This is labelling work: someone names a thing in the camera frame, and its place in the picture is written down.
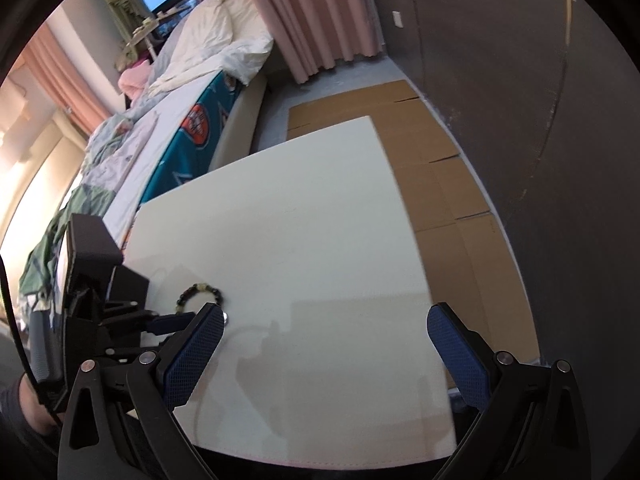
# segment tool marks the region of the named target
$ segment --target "cardboard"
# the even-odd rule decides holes
[[[405,81],[296,106],[287,138],[367,115],[396,177],[433,301],[449,303],[494,350],[521,362],[539,357],[526,294],[498,223],[456,145]]]

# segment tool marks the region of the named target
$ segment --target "light switch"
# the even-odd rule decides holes
[[[404,25],[402,24],[402,15],[400,14],[400,11],[393,10],[392,14],[394,16],[394,23],[396,24],[396,27],[404,28]]]

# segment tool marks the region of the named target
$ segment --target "black sleeve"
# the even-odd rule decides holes
[[[20,409],[20,379],[0,391],[0,449],[2,478],[53,480],[58,476],[59,435],[42,437]]]

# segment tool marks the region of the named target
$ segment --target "black cable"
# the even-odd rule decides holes
[[[38,384],[38,381],[36,381],[36,377],[33,375],[33,370],[31,370],[31,365],[29,363],[27,354],[24,351],[22,339],[20,339],[18,324],[15,322],[14,306],[11,303],[11,295],[9,294],[9,279],[6,276],[6,269],[4,268],[4,260],[2,259],[2,256],[0,256],[0,292],[2,293],[2,303],[4,303],[6,320],[9,322],[11,335],[14,338],[15,348],[17,349],[18,355],[20,356],[20,361],[22,362],[24,373],[27,375],[31,386],[33,387],[33,391],[36,392],[38,402],[45,407],[47,413],[49,413],[58,427],[62,428],[62,421],[50,406],[49,399],[47,399],[47,397],[42,393],[40,385]]]

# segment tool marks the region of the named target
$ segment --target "pink curtain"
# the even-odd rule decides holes
[[[297,82],[336,59],[380,52],[364,0],[252,0]]]
[[[44,23],[22,51],[25,65],[53,102],[87,135],[110,116]]]

